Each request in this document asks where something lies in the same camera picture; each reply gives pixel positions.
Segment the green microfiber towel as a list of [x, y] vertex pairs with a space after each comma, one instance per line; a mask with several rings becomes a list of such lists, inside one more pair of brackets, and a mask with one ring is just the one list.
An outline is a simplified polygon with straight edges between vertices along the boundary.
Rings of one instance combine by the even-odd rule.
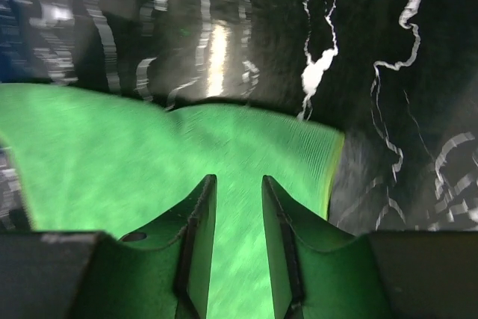
[[268, 111], [145, 102], [40, 84], [1, 86], [1, 145], [31, 225], [134, 230], [217, 177], [210, 318], [271, 318], [261, 208], [272, 176], [327, 218], [344, 134]]

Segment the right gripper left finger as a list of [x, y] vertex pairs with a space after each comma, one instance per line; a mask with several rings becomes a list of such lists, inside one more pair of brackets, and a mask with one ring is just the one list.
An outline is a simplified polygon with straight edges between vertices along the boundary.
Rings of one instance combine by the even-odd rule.
[[180, 202], [121, 237], [133, 318], [206, 318], [216, 224], [217, 177], [206, 175]]

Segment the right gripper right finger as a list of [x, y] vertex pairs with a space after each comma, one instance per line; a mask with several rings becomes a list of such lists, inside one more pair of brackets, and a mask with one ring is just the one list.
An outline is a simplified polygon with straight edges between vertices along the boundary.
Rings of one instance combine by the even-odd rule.
[[275, 318], [363, 318], [364, 239], [330, 225], [273, 177], [262, 211]]

